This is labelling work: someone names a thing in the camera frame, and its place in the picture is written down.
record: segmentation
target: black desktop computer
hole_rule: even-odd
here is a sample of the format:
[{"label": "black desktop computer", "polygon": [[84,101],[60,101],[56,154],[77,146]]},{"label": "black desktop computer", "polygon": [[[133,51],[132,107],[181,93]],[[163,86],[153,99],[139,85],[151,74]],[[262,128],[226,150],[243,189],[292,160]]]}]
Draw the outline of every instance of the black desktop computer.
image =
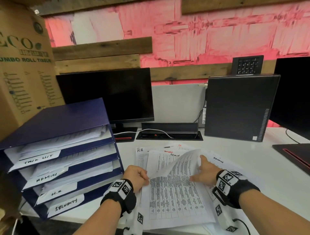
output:
[{"label": "black desktop computer", "polygon": [[205,136],[262,142],[280,75],[210,77]]},{"label": "black desktop computer", "polygon": [[[310,140],[310,57],[277,59],[275,72],[281,75],[270,120]],[[272,146],[310,175],[310,144]]]},{"label": "black desktop computer", "polygon": [[[154,121],[149,68],[67,73],[56,76],[66,104],[103,98],[113,133],[137,131],[123,123]],[[118,142],[134,141],[135,133],[117,135]]]}]

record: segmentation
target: pink wall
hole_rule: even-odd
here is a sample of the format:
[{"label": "pink wall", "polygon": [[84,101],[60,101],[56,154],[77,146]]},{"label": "pink wall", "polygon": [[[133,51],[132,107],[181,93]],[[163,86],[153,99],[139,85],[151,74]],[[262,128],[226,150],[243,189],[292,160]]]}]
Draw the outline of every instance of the pink wall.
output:
[{"label": "pink wall", "polygon": [[[310,1],[181,15],[181,0],[153,0],[46,19],[53,47],[152,36],[141,67],[309,56]],[[162,81],[153,85],[190,81]],[[271,121],[268,126],[278,126]]]}]

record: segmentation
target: dark floor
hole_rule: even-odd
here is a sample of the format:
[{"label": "dark floor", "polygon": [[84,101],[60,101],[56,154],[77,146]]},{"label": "dark floor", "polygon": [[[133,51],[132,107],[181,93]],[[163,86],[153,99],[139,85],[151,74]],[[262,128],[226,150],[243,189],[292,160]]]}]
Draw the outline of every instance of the dark floor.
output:
[{"label": "dark floor", "polygon": [[[81,224],[64,222],[58,220],[46,220],[43,221],[37,217],[29,217],[32,224],[35,226],[40,235],[72,235]],[[12,230],[8,230],[6,235],[11,235]],[[123,235],[122,229],[117,229],[116,235]],[[143,235],[155,235],[152,233],[143,233]]]}]

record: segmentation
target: black monitor screen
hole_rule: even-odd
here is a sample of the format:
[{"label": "black monitor screen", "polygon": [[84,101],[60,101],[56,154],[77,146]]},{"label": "black monitor screen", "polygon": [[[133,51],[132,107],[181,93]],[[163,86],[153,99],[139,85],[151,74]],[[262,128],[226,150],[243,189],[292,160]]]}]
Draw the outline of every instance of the black monitor screen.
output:
[{"label": "black monitor screen", "polygon": [[66,104],[103,98],[110,123],[153,121],[149,68],[57,75]]},{"label": "black monitor screen", "polygon": [[280,82],[270,120],[310,140],[310,57],[277,59]]}]

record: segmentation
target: forearm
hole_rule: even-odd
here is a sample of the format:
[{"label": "forearm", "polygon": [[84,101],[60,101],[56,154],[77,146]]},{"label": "forearm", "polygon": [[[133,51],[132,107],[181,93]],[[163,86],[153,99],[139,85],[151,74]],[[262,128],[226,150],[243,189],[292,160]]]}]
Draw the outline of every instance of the forearm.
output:
[{"label": "forearm", "polygon": [[308,235],[310,222],[257,190],[240,195],[239,204],[260,235]]},{"label": "forearm", "polygon": [[74,235],[114,235],[121,212],[119,202],[107,199]]}]

